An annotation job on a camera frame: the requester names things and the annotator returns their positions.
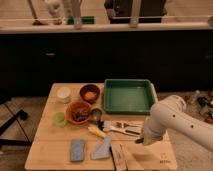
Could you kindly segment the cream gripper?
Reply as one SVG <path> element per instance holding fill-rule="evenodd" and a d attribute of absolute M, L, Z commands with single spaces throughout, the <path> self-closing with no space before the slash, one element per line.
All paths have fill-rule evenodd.
<path fill-rule="evenodd" d="M 143 138 L 143 145 L 144 146 L 152 145 L 159 140 L 158 137 L 153 137 L 153 136 L 149 136 L 149 135 L 146 135 L 146 134 L 143 134 L 142 138 Z"/>

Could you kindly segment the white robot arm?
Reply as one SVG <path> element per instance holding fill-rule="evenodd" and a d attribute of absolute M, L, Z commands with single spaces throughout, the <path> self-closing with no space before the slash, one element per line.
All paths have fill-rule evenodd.
<path fill-rule="evenodd" d="M 171 95 L 152 105 L 150 116 L 144 121 L 143 145 L 161 141 L 167 128 L 182 133 L 213 153 L 213 125 L 185 113 L 186 102 Z"/>

